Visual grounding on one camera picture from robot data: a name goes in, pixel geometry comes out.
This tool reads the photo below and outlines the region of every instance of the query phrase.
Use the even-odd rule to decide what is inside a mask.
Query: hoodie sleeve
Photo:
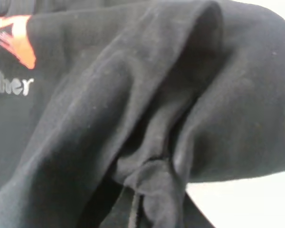
[[[190,181],[285,171],[285,21],[259,6],[221,1],[224,55],[218,75],[184,120],[176,170],[193,151]]]

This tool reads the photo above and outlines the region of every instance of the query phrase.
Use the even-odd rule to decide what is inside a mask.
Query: sweatshirt
[[[211,228],[187,183],[281,171],[278,15],[0,0],[0,228]]]

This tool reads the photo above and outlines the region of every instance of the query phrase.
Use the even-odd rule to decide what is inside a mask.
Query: orange logo
[[[12,53],[28,69],[35,67],[36,56],[27,36],[27,22],[31,16],[0,18],[0,28],[11,25],[11,35],[0,32],[0,46]]]

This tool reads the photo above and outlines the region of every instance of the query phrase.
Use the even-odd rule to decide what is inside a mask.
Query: black hoodie
[[[0,228],[210,228],[188,182],[280,171],[278,15],[228,0],[0,0]]]

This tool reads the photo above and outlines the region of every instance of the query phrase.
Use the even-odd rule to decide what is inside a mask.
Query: white background
[[[285,19],[285,0],[238,0]],[[285,172],[263,178],[188,185],[188,193],[216,228],[285,228]]]

